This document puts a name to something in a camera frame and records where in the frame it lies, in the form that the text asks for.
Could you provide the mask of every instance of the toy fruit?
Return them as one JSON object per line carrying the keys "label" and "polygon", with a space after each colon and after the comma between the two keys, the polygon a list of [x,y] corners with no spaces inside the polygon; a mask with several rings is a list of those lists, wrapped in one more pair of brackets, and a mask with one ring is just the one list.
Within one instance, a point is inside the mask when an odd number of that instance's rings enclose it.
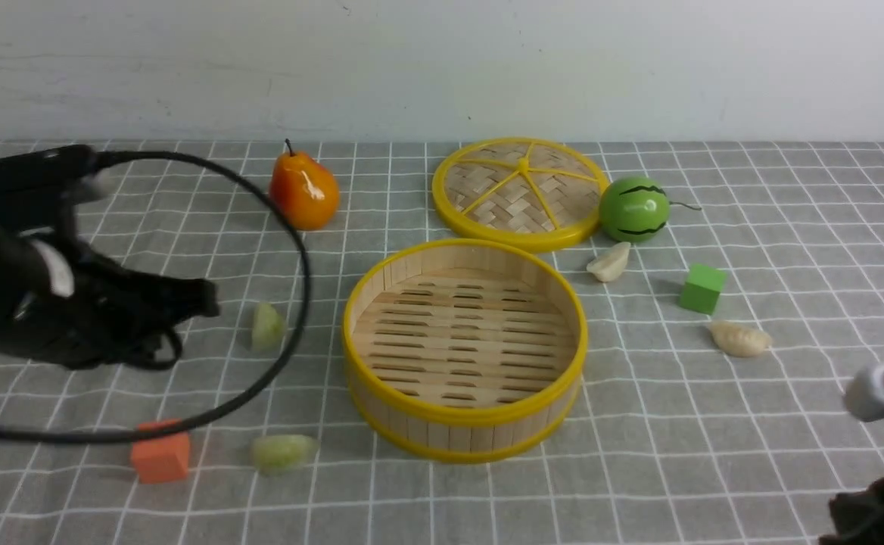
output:
{"label": "toy fruit", "polygon": [[262,352],[280,345],[284,339],[284,318],[270,303],[258,303],[251,328],[251,350]]}
{"label": "toy fruit", "polygon": [[338,181],[307,153],[294,153],[290,139],[284,142],[289,153],[277,157],[273,166],[270,199],[294,228],[321,229],[338,211]]}
{"label": "toy fruit", "polygon": [[251,461],[258,472],[272,475],[310,461],[318,447],[317,439],[307,435],[267,435],[251,443]]}
{"label": "toy fruit", "polygon": [[669,207],[657,182],[625,177],[612,183],[600,199],[600,225],[615,241],[647,241],[667,225]]}

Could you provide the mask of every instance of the black cable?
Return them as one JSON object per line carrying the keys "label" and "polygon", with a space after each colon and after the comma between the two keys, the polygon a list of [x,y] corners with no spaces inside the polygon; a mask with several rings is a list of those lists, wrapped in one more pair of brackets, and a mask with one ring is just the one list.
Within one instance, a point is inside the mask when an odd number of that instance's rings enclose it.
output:
{"label": "black cable", "polygon": [[282,225],[282,227],[284,228],[284,231],[286,231],[288,235],[290,235],[293,239],[294,246],[297,246],[297,252],[300,255],[300,264],[303,267],[304,287],[301,291],[300,309],[299,311],[297,311],[297,318],[294,321],[294,328],[291,332],[291,337],[288,339],[288,342],[284,346],[282,352],[280,352],[280,356],[277,357],[277,360],[263,373],[263,375],[259,379],[254,381],[254,383],[251,384],[249,388],[244,390],[244,392],[237,394],[237,396],[233,397],[233,399],[225,401],[225,403],[220,404],[220,406],[215,406],[212,410],[208,410],[195,416],[184,418],[176,424],[165,425],[162,428],[153,428],[152,430],[130,431],[56,432],[27,430],[27,428],[0,427],[0,441],[39,442],[72,445],[131,443],[136,441],[145,441],[145,439],[162,438],[166,437],[166,435],[179,434],[183,431],[190,431],[194,430],[194,428],[200,428],[202,427],[202,425],[210,424],[211,422],[223,418],[224,416],[227,416],[235,410],[238,410],[238,408],[241,408],[246,403],[249,403],[249,401],[253,400],[259,393],[263,392],[263,389],[270,386],[270,382],[272,382],[273,379],[275,379],[277,375],[279,375],[279,373],[287,366],[287,362],[290,361],[294,349],[297,348],[297,344],[299,344],[300,342],[300,338],[303,337],[304,327],[306,327],[307,324],[307,307],[311,299],[311,275],[310,263],[308,263],[307,259],[307,246],[304,246],[304,242],[301,241],[300,235],[297,234],[297,230],[290,224],[289,221],[287,221],[287,218],[280,211],[280,208],[278,208],[276,204],[274,204],[273,201],[271,201],[268,196],[263,193],[263,191],[259,190],[257,186],[249,182],[249,180],[245,179],[243,176],[239,176],[238,173],[234,172],[234,170],[230,170],[226,167],[217,165],[214,162],[207,161],[207,159],[202,159],[186,153],[179,153],[178,151],[104,151],[99,153],[99,163],[97,167],[99,170],[105,170],[116,165],[129,163],[131,161],[138,161],[141,159],[161,159],[168,161],[178,161],[195,165],[203,169],[211,170],[211,172],[218,173],[218,175],[226,177],[228,180],[230,180],[230,182],[238,184],[247,192],[256,197],[258,201],[261,201],[263,206],[268,207],[268,210],[270,210],[270,213],[272,213],[277,221],[279,221],[280,225]]}

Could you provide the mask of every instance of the bamboo steamer lid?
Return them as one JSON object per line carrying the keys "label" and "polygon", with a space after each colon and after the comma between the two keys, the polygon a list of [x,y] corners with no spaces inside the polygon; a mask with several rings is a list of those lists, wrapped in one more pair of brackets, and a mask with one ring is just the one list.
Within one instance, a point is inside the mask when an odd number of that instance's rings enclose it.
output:
{"label": "bamboo steamer lid", "polygon": [[542,139],[505,138],[459,149],[439,166],[432,199],[462,237],[530,252],[590,237],[607,176],[580,152]]}

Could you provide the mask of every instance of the bamboo steamer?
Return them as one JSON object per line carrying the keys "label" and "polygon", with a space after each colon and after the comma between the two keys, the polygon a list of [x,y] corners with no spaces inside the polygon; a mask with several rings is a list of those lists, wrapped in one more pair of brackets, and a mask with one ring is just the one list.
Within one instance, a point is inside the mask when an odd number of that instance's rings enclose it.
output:
{"label": "bamboo steamer", "polygon": [[510,245],[401,251],[360,279],[343,319],[355,406],[415,455],[507,458],[549,437],[576,400],[583,307],[558,272]]}
{"label": "bamboo steamer", "polygon": [[439,165],[432,201],[462,237],[548,252],[596,231],[608,186],[602,170],[573,148],[545,139],[488,139]]}

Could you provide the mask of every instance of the green watermelon ball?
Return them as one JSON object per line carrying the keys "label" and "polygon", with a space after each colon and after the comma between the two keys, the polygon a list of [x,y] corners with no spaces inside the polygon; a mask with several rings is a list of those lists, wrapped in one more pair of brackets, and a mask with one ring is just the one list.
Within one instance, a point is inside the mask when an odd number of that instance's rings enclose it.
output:
{"label": "green watermelon ball", "polygon": [[615,241],[647,241],[667,225],[669,207],[659,183],[649,177],[625,177],[604,191],[600,225]]}

